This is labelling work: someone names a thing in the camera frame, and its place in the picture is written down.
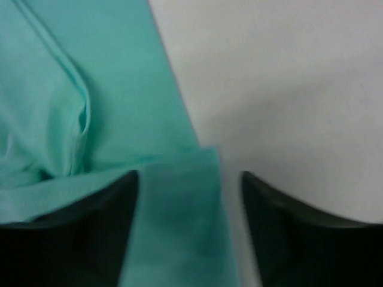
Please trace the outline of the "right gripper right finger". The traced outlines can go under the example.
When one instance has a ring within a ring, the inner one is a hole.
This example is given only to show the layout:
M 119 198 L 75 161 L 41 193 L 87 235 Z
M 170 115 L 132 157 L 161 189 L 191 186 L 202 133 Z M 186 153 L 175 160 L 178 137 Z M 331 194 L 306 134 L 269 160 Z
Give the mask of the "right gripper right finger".
M 241 193 L 263 286 L 382 286 L 382 224 L 323 212 L 251 172 Z

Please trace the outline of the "teal t shirt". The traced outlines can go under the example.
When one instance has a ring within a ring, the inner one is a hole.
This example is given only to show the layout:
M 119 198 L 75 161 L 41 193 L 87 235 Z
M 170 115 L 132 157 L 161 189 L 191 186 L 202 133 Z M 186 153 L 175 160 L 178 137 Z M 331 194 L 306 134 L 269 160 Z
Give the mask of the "teal t shirt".
M 136 171 L 118 286 L 238 286 L 220 158 L 202 148 L 147 1 L 1 2 L 1 224 Z

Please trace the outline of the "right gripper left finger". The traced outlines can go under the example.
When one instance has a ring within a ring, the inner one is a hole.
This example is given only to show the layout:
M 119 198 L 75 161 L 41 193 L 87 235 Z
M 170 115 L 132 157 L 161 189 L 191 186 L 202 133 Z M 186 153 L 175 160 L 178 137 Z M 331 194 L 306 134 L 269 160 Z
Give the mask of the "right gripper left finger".
M 1 286 L 118 286 L 139 176 L 31 222 L 1 224 Z

